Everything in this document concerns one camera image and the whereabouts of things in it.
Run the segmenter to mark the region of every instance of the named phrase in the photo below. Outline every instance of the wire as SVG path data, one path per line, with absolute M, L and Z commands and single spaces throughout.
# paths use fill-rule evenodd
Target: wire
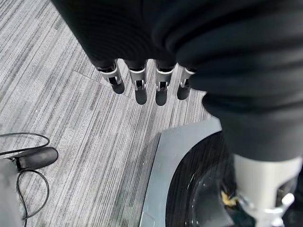
M 7 155 L 7 154 L 12 154 L 12 153 L 16 153 L 16 152 L 21 152 L 21 151 L 27 151 L 27 150 L 32 150 L 32 149 L 38 149 L 38 148 L 44 148 L 46 147 L 49 143 L 50 143 L 50 140 L 49 138 L 47 138 L 46 136 L 44 135 L 40 135 L 40 134 L 37 134 L 37 133 L 31 133 L 31 132 L 14 132 L 14 133 L 7 133 L 7 134 L 2 134 L 0 135 L 0 137 L 5 137 L 5 136 L 16 136 L 16 135 L 33 135 L 33 136 L 38 136 L 38 137 L 41 137 L 41 138 L 44 138 L 47 140 L 47 142 L 41 146 L 36 146 L 36 147 L 31 147 L 31 148 L 22 148 L 22 149 L 17 149 L 17 150 L 11 150 L 11 151 L 5 151 L 5 152 L 0 152 L 0 156 L 2 155 Z M 46 193 L 46 199 L 44 201 L 44 203 L 42 204 L 42 206 L 40 208 L 38 208 L 35 212 L 33 212 L 32 214 L 28 215 L 28 212 L 27 212 L 27 206 L 25 204 L 25 201 L 24 201 L 24 198 L 23 198 L 23 195 L 21 193 L 21 190 L 20 190 L 20 178 L 23 174 L 25 173 L 35 173 L 35 174 L 38 174 L 45 182 L 46 184 L 46 188 L 47 188 L 47 193 Z M 20 197 L 20 200 L 21 200 L 21 203 L 24 207 L 24 217 L 22 218 L 22 220 L 24 220 L 24 227 L 27 226 L 27 220 L 31 217 L 33 217 L 34 215 L 36 215 L 37 213 L 39 213 L 42 208 L 46 205 L 47 201 L 48 201 L 48 198 L 49 198 L 49 184 L 48 184 L 48 181 L 46 179 L 46 177 L 36 171 L 36 170 L 33 170 L 33 169 L 27 169 L 27 170 L 24 170 L 24 171 L 21 171 L 17 177 L 17 183 L 16 183 L 16 188 L 17 188 L 17 193 Z
M 40 134 L 37 134 L 37 133 L 31 133 L 31 132 L 14 132 L 14 133 L 7 133 L 7 134 L 2 134 L 2 135 L 0 135 L 0 137 L 5 137 L 5 136 L 16 136 L 16 135 L 32 135 L 32 136 L 38 136 L 38 137 L 42 137 L 42 138 L 46 139 L 47 142 L 46 142 L 45 144 L 43 144 L 43 145 L 41 145 L 41 146 L 37 146 L 37 147 L 23 148 L 23 149 L 17 149 L 17 150 L 11 150 L 11 151 L 1 152 L 1 153 L 0 153 L 0 156 L 1 156 L 1 155 L 12 154 L 12 153 L 16 153 L 16 152 L 21 152 L 21 151 L 26 151 L 26 150 L 31 150 L 31 149 L 44 148 L 44 147 L 46 147 L 46 146 L 50 143 L 49 138 L 47 138 L 46 136 L 40 135 Z
M 21 177 L 24 173 L 28 173 L 28 172 L 38 174 L 40 177 L 42 177 L 42 179 L 44 180 L 44 182 L 45 182 L 45 184 L 46 184 L 46 187 L 47 187 L 46 199 L 45 199 L 44 203 L 42 204 L 42 206 L 41 206 L 39 209 L 37 209 L 37 210 L 36 210 L 35 212 L 33 212 L 31 215 L 28 215 L 27 206 L 26 206 L 26 204 L 25 204 L 23 195 L 22 195 L 22 193 L 21 193 L 21 191 L 20 191 L 20 184 L 19 184 L 20 177 Z M 20 172 L 20 174 L 19 174 L 18 177 L 17 177 L 17 193 L 18 193 L 18 195 L 19 195 L 19 197 L 20 197 L 20 200 L 21 200 L 21 203 L 22 203 L 22 205 L 23 205 L 23 207 L 24 207 L 24 217 L 22 218 L 22 220 L 24 220 L 24 227 L 26 227 L 26 226 L 27 226 L 27 219 L 29 219 L 29 218 L 35 216 L 35 215 L 36 215 L 37 213 L 39 213 L 40 210 L 42 210 L 42 208 L 46 205 L 46 203 L 47 203 L 47 201 L 48 201 L 48 197 L 49 197 L 49 184 L 48 184 L 48 181 L 47 181 L 46 177 L 43 176 L 42 173 L 40 173 L 40 172 L 38 172 L 38 171 L 36 171 L 36 170 L 31 170 L 31 169 L 25 170 L 25 171 Z

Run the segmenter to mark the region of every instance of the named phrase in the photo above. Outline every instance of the silver metal cylinder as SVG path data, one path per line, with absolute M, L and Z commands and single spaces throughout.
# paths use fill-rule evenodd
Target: silver metal cylinder
M 129 69 L 129 74 L 131 76 L 132 83 L 134 85 L 134 89 L 136 91 L 138 90 L 137 81 L 142 81 L 143 87 L 141 89 L 146 88 L 146 67 L 144 67 L 144 69 L 142 69 L 140 71 L 134 71 L 134 70 Z
M 187 68 L 182 70 L 180 86 L 185 87 L 186 80 L 189 79 L 195 72 L 189 71 Z
M 164 90 L 167 90 L 170 84 L 170 79 L 171 75 L 173 73 L 174 69 L 168 71 L 168 72 L 163 72 L 160 71 L 159 69 L 156 68 L 156 86 L 157 86 L 157 91 L 160 91 L 161 88 Z
M 122 77 L 117 60 L 115 60 L 115 69 L 111 72 L 104 72 L 100 67 L 96 67 L 96 69 L 101 72 L 102 76 L 108 83 L 114 84 L 113 81 L 115 81 L 118 85 L 122 83 Z
M 256 227 L 272 227 L 279 223 L 294 196 L 288 193 L 277 207 L 278 189 L 296 178 L 302 168 L 302 157 L 283 162 L 263 162 L 234 155 L 239 202 L 256 220 Z

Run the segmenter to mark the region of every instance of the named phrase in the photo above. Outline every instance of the robotic hand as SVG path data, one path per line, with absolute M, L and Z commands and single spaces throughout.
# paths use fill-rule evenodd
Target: robotic hand
M 144 93 L 148 58 L 196 69 L 181 88 L 207 92 L 203 104 L 220 119 L 234 154 L 241 206 L 257 227 L 282 225 L 302 167 L 301 0 L 52 2 L 97 69 L 105 70 L 100 62 L 108 59 L 126 61 L 136 94 Z M 127 61 L 143 61 L 143 67 Z M 170 70 L 158 70 L 160 105 Z M 120 76 L 110 73 L 105 70 L 122 93 Z M 141 97 L 144 104 L 147 97 Z

